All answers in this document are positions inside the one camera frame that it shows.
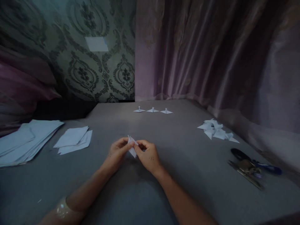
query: person's right hand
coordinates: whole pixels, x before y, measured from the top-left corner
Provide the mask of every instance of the person's right hand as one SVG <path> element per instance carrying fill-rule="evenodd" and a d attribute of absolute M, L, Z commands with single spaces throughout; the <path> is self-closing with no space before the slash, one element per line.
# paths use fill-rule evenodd
<path fill-rule="evenodd" d="M 146 140 L 137 141 L 139 146 L 134 145 L 134 150 L 144 167 L 154 176 L 162 169 L 155 144 Z"/>

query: wallpaper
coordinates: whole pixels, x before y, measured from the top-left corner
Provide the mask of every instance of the wallpaper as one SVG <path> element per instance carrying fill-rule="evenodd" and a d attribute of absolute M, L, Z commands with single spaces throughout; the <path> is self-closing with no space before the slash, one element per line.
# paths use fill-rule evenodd
<path fill-rule="evenodd" d="M 136 0 L 1 0 L 0 44 L 46 60 L 65 97 L 134 99 Z M 84 37 L 105 37 L 90 52 Z"/>

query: forearm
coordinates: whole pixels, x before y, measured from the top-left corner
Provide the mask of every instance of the forearm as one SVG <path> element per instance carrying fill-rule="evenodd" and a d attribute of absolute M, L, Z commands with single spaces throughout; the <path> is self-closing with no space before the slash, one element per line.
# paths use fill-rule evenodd
<path fill-rule="evenodd" d="M 100 167 L 88 181 L 66 199 L 68 207 L 77 212 L 87 211 L 111 175 L 108 169 Z"/>
<path fill-rule="evenodd" d="M 161 168 L 154 174 L 165 191 L 179 224 L 217 224 L 193 199 Z"/>
<path fill-rule="evenodd" d="M 86 181 L 80 188 L 78 188 L 69 197 L 67 197 L 67 206 L 75 212 L 82 213 L 82 216 L 80 216 L 79 219 L 75 219 L 72 221 L 61 219 L 57 215 L 56 209 L 54 209 L 42 219 L 39 225 L 80 224 L 88 208 L 92 205 L 97 195 L 100 193 L 103 186 L 109 180 L 111 175 L 112 173 L 109 170 L 105 169 L 104 167 L 101 167 L 93 174 L 93 176 L 88 181 Z"/>

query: hand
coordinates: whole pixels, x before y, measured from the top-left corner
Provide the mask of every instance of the hand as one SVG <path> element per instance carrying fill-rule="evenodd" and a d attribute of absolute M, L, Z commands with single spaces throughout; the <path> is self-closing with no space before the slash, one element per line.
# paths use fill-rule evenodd
<path fill-rule="evenodd" d="M 128 143 L 128 138 L 123 137 L 112 144 L 108 152 L 107 158 L 104 161 L 102 168 L 108 169 L 113 175 L 120 167 L 125 153 L 131 149 L 134 142 Z"/>
<path fill-rule="evenodd" d="M 137 141 L 137 143 L 139 144 L 139 146 L 135 144 L 134 150 L 138 155 L 138 158 L 140 159 L 144 167 L 150 173 L 156 176 L 156 174 L 163 168 L 163 166 L 160 163 L 155 144 L 150 143 L 146 140 L 140 140 Z"/>

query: gray tablecloth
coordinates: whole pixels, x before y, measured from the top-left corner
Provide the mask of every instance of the gray tablecloth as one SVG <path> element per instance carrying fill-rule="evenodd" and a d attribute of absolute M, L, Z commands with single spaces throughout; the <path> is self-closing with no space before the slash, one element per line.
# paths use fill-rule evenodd
<path fill-rule="evenodd" d="M 138 106 L 160 112 L 136 113 Z M 283 176 L 265 173 L 260 191 L 230 167 L 231 148 L 267 162 L 241 138 L 210 140 L 197 129 L 212 116 L 189 100 L 98 104 L 86 119 L 66 121 L 28 164 L 0 169 L 0 224 L 34 224 L 88 179 L 104 162 L 112 142 L 131 135 L 157 146 L 175 180 L 220 224 L 257 224 L 300 211 L 300 189 Z M 57 155 L 54 144 L 68 128 L 93 130 L 88 148 Z M 130 153 L 108 181 L 83 224 L 177 224 L 155 178 Z"/>

